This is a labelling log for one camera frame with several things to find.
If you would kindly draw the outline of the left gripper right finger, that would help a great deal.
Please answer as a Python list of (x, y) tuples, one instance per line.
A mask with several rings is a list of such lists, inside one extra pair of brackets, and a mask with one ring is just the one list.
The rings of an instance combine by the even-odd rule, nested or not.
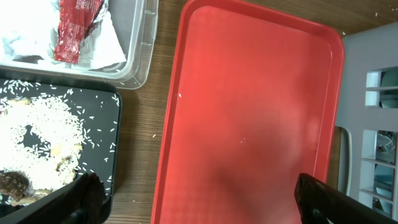
[(299, 174), (294, 195), (303, 224), (397, 224), (306, 173)]

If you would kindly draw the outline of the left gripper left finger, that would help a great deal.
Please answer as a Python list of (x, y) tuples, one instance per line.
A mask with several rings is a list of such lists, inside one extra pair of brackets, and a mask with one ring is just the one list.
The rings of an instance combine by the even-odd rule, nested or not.
[(101, 223), (104, 183), (96, 174), (79, 179), (18, 210), (1, 209), (1, 223)]

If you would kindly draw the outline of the white napkin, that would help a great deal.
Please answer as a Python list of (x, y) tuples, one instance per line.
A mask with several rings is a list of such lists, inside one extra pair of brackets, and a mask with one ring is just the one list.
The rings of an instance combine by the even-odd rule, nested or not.
[(96, 70), (125, 62), (108, 6), (109, 2), (104, 1), (80, 44), (78, 62), (73, 64), (54, 59), (59, 0), (1, 0), (1, 61), (77, 70)]

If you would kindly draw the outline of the red sauce packet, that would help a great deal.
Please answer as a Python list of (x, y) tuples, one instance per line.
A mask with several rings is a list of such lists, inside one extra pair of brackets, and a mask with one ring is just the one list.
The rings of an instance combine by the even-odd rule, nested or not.
[(56, 61), (78, 62), (80, 44), (88, 36), (89, 28), (98, 16), (102, 0), (61, 0), (58, 41), (55, 47)]

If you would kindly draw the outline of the light blue bowl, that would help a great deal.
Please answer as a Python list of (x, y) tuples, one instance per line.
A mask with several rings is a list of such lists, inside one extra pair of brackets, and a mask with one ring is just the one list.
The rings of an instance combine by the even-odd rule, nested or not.
[[(394, 170), (393, 168), (382, 166), (379, 164), (375, 165), (374, 170), (374, 187), (373, 193), (378, 194), (388, 200), (392, 200), (393, 196), (393, 184), (394, 184)], [(379, 213), (391, 218), (392, 217), (392, 204), (387, 200), (374, 197), (373, 198), (373, 209)]]

